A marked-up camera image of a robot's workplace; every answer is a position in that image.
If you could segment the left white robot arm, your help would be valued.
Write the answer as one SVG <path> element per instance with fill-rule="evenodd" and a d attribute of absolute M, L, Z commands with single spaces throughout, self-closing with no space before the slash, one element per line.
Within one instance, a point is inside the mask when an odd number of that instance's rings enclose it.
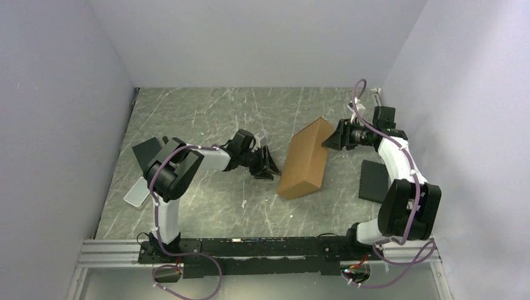
<path fill-rule="evenodd" d="M 154 204 L 154 228 L 149 242 L 165 263 L 180 253 L 179 200 L 200 170 L 228 172 L 240 166 L 255 179 L 281 175 L 268 146 L 251 132 L 239 129 L 222 145 L 188 144 L 174 137 L 155 137 L 132 148 Z"/>

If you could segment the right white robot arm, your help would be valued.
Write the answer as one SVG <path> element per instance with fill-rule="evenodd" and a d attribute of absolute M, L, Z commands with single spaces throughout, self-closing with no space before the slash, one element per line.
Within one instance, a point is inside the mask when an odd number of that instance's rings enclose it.
<path fill-rule="evenodd" d="M 371 146 L 382 159 L 391 185 L 377 218 L 353 226 L 354 236 L 345 241 L 345 253 L 351 259 L 360 259 L 370 244 L 427 240 L 442 193 L 439 186 L 428 183 L 414 162 L 406 133 L 396 129 L 396 110 L 378 106 L 372 122 L 368 122 L 355 104 L 349 104 L 349 109 L 352 117 L 340 120 L 322 146 L 337 151 Z"/>

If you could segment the brown cardboard box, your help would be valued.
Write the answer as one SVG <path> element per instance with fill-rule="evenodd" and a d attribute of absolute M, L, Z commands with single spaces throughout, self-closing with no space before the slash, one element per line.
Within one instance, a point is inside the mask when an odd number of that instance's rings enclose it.
<path fill-rule="evenodd" d="M 333 132 L 333 125 L 319 117 L 291 138 L 276 190 L 278 196 L 292 200 L 321 188 L 329 154 L 322 143 Z"/>

